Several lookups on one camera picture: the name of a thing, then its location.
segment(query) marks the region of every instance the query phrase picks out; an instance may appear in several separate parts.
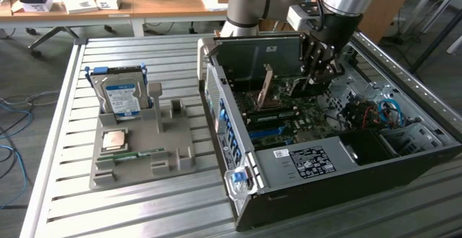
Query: robotic arm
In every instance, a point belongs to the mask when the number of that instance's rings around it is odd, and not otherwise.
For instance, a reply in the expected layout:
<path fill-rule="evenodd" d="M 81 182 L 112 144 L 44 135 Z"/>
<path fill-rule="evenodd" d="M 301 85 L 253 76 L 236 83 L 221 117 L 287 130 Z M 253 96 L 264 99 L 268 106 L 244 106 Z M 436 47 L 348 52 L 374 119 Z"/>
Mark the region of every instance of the robotic arm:
<path fill-rule="evenodd" d="M 371 0 L 228 0 L 221 37 L 255 36 L 260 18 L 289 23 L 301 32 L 299 59 L 305 80 L 296 85 L 307 94 L 313 85 L 325 85 L 344 73 L 335 60 L 362 20 Z"/>

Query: white box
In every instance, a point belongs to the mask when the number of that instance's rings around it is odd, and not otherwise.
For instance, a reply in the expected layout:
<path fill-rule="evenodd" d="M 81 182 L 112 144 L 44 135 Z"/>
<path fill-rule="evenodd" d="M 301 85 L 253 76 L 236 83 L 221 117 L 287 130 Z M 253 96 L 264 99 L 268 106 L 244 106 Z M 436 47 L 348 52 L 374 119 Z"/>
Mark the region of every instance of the white box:
<path fill-rule="evenodd" d="M 94 0 L 62 0 L 68 14 L 97 11 Z"/>
<path fill-rule="evenodd" d="M 100 9 L 113 9 L 117 10 L 120 7 L 121 0 L 96 0 L 96 5 Z"/>
<path fill-rule="evenodd" d="M 20 0 L 24 12 L 49 12 L 52 0 Z"/>

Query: gray carpet floor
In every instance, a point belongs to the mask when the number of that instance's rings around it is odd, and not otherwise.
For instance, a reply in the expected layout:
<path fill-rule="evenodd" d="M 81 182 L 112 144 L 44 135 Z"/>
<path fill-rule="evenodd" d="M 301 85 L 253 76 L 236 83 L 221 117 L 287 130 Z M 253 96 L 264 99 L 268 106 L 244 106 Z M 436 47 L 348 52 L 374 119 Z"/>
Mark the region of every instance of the gray carpet floor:
<path fill-rule="evenodd" d="M 408 0 L 402 8 L 400 15 L 407 17 L 416 5 L 416 0 Z M 428 46 L 430 42 L 438 35 L 443 26 L 454 16 L 454 11 L 447 10 L 444 15 L 438 19 L 430 32 L 420 36 L 420 42 L 404 41 L 398 47 L 383 47 L 386 51 L 406 65 L 404 59 L 396 48 L 406 52 L 410 62 L 414 62 Z M 159 32 L 165 32 L 171 23 L 163 23 L 153 27 Z M 168 34 L 187 34 L 189 23 L 175 23 Z M 102 38 L 102 37 L 129 37 L 132 30 L 129 25 L 112 26 L 114 34 L 104 31 L 101 26 L 74 28 L 74 32 L 81 37 Z M 217 22 L 195 23 L 195 29 L 199 33 L 212 32 L 220 28 Z M 44 34 L 48 29 L 37 29 Z M 444 52 L 452 41 L 462 35 L 462 25 L 459 25 L 446 40 L 439 45 L 434 54 L 419 70 L 426 85 L 436 93 L 436 95 L 447 102 L 458 112 L 462 112 L 462 49 L 455 55 Z M 73 39 L 70 36 L 60 32 L 50 41 L 46 41 L 37 50 L 41 51 L 42 57 L 33 58 L 26 50 L 29 45 L 38 36 L 30 36 L 22 29 L 17 29 L 14 35 L 9 39 L 0 40 L 0 97 L 6 98 L 16 95 L 30 95 L 46 90 L 56 90 L 64 77 L 65 67 L 72 49 Z M 16 108 L 28 109 L 28 107 L 16 106 Z M 24 158 L 25 168 L 30 178 L 34 180 L 40 165 L 42 148 L 50 125 L 50 119 L 54 112 L 54 105 L 34 107 L 33 122 L 24 131 L 13 136 L 13 142 Z M 8 127 L 22 114 L 10 113 L 0 109 L 0 126 Z M 6 144 L 5 140 L 0 140 L 0 144 Z M 6 163 L 0 163 L 0 174 L 6 168 Z M 22 177 L 18 165 L 14 166 L 12 172 L 0 179 L 0 204 L 2 204 L 22 188 Z M 32 188 L 28 187 L 24 195 L 12 203 L 13 205 L 26 205 L 30 197 Z M 22 219 L 25 215 L 24 209 L 0 210 L 0 237 L 13 238 L 18 236 Z"/>

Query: blue ram slot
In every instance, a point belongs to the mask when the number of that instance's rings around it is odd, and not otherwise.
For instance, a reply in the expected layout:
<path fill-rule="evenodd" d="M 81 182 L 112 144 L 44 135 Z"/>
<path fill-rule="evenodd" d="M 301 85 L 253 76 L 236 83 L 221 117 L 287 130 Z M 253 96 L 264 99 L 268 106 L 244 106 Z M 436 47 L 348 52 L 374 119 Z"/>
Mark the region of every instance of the blue ram slot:
<path fill-rule="evenodd" d="M 248 135 L 249 135 L 251 139 L 267 137 L 269 135 L 281 135 L 284 128 L 285 128 L 285 126 L 281 126 L 281 127 L 273 128 L 271 130 L 256 131 L 253 133 L 249 133 Z"/>

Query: aluminum slatted table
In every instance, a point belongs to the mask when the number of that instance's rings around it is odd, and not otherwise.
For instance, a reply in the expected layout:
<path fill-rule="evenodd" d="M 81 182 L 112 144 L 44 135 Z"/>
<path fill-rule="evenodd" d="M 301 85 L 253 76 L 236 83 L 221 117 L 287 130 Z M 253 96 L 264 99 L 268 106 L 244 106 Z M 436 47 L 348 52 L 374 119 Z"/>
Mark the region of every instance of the aluminum slatted table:
<path fill-rule="evenodd" d="M 435 237 L 462 226 L 462 157 L 410 185 L 255 230 L 233 231 L 196 79 L 196 48 L 208 35 L 89 39 L 73 46 L 21 237 Z M 196 173 L 133 186 L 88 188 L 98 102 L 85 66 L 144 62 L 163 83 L 161 102 L 187 105 Z M 362 59 L 359 67 L 371 70 Z"/>

